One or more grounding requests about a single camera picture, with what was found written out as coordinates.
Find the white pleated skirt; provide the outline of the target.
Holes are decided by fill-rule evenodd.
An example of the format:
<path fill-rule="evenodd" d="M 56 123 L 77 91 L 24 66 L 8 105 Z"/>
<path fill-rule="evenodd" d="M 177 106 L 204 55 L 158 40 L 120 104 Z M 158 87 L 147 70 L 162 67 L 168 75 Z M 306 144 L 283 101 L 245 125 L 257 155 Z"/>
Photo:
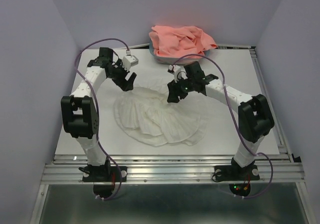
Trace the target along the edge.
<path fill-rule="evenodd" d="M 168 80 L 139 81 L 113 105 L 118 126 L 131 138 L 150 145 L 193 146 L 207 132 L 207 104 L 203 98 L 188 95 L 179 103 L 168 103 Z"/>

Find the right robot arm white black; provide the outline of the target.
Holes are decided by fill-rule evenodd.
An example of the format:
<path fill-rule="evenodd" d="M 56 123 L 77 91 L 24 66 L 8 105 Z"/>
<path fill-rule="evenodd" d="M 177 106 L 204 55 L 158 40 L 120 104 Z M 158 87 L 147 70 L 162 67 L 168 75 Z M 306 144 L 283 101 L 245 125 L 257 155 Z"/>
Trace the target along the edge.
<path fill-rule="evenodd" d="M 248 174 L 247 166 L 253 163 L 262 140 L 275 125 L 267 98 L 262 94 L 243 93 L 213 74 L 206 75 L 198 62 L 183 68 L 170 65 L 168 72 L 174 75 L 174 80 L 167 85 L 169 103 L 179 103 L 195 91 L 228 107 L 240 138 L 233 157 L 236 164 L 231 165 L 230 173 L 233 178 L 242 179 Z"/>

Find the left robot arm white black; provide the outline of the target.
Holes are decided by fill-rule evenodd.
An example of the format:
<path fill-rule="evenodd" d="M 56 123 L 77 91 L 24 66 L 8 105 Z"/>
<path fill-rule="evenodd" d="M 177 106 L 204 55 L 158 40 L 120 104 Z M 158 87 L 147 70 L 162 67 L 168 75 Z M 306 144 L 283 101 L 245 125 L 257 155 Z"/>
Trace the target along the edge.
<path fill-rule="evenodd" d="M 83 149 L 89 168 L 100 181 L 111 177 L 108 157 L 99 146 L 100 115 L 97 92 L 100 86 L 110 79 L 122 91 L 131 91 L 136 78 L 130 69 L 138 64 L 138 59 L 128 49 L 125 56 L 117 59 L 117 53 L 110 48 L 101 47 L 97 58 L 89 61 L 85 74 L 75 91 L 61 99 L 63 128 L 75 138 Z"/>

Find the grey fabric basket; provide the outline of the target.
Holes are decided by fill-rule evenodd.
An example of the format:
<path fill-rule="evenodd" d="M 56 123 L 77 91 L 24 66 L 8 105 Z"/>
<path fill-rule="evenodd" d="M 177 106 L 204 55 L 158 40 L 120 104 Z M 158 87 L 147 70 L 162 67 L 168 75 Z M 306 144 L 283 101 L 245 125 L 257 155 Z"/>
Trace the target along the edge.
<path fill-rule="evenodd" d="M 177 61 L 178 58 L 157 56 L 155 54 L 155 49 L 153 47 L 152 42 L 149 43 L 149 51 L 156 62 L 158 62 L 160 64 L 166 64 L 166 65 L 170 65 L 170 64 L 174 64 L 174 63 L 176 65 L 188 65 L 190 63 L 200 61 L 202 59 L 202 57 L 195 56 L 195 57 L 186 57 L 186 58 L 181 59 L 180 61 Z"/>

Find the pink skirt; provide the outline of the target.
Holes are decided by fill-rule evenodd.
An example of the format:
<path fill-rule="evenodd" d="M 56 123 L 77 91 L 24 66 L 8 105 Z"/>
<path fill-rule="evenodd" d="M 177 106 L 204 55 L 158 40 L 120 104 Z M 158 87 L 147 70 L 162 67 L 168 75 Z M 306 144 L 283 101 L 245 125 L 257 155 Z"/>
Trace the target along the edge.
<path fill-rule="evenodd" d="M 154 54 L 159 57 L 179 58 L 187 54 L 201 54 L 217 48 L 215 40 L 196 26 L 173 28 L 156 25 L 149 33 Z"/>

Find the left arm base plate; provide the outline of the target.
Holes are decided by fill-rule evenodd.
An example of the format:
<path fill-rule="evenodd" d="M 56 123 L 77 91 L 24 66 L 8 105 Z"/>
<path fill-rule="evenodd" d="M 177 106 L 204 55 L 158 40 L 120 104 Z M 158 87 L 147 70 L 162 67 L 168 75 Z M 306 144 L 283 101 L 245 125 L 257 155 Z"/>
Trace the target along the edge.
<path fill-rule="evenodd" d="M 102 201 L 112 200 L 116 197 L 122 184 L 127 181 L 127 166 L 91 166 L 79 167 L 84 183 L 93 183 L 93 194 Z"/>

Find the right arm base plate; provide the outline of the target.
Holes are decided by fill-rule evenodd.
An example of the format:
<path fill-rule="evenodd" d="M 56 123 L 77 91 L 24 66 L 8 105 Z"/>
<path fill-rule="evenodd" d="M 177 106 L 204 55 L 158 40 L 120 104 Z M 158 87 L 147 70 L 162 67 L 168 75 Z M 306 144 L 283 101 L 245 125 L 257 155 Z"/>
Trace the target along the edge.
<path fill-rule="evenodd" d="M 236 197 L 246 199 L 251 192 L 251 182 L 259 181 L 260 174 L 256 165 L 238 167 L 236 165 L 214 166 L 211 180 L 215 183 L 230 182 L 229 189 Z"/>

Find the aluminium frame rail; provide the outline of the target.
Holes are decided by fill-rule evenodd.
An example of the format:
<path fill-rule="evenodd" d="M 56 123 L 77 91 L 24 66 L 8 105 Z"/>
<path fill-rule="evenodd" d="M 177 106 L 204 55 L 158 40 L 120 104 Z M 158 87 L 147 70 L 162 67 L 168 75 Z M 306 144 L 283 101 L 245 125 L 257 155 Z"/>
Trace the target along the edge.
<path fill-rule="evenodd" d="M 113 104 L 121 90 L 106 80 L 98 91 L 100 138 L 127 180 L 112 201 L 93 194 L 82 181 L 87 159 L 79 144 L 61 132 L 53 160 L 44 168 L 34 206 L 33 224 L 239 223 L 314 224 L 302 163 L 295 162 L 276 124 L 260 146 L 260 180 L 251 181 L 259 197 L 234 197 L 228 182 L 215 183 L 218 165 L 228 165 L 239 140 L 226 106 L 210 98 L 206 136 L 194 146 L 151 147 L 130 138 L 117 126 Z"/>

